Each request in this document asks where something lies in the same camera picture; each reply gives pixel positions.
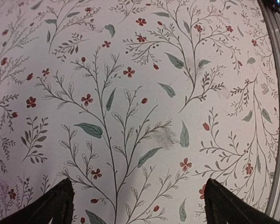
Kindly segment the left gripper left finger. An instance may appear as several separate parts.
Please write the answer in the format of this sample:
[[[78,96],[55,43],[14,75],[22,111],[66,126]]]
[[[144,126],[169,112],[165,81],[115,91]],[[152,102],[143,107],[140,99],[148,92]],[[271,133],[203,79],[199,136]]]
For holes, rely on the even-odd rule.
[[[0,220],[0,224],[70,224],[73,200],[74,189],[66,178],[30,205]]]

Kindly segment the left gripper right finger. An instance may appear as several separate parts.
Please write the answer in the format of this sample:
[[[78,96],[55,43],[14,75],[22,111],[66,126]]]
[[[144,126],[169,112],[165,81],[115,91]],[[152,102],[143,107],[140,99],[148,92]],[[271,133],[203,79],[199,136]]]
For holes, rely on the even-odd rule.
[[[205,213],[209,224],[279,224],[280,222],[243,202],[215,179],[204,190]]]

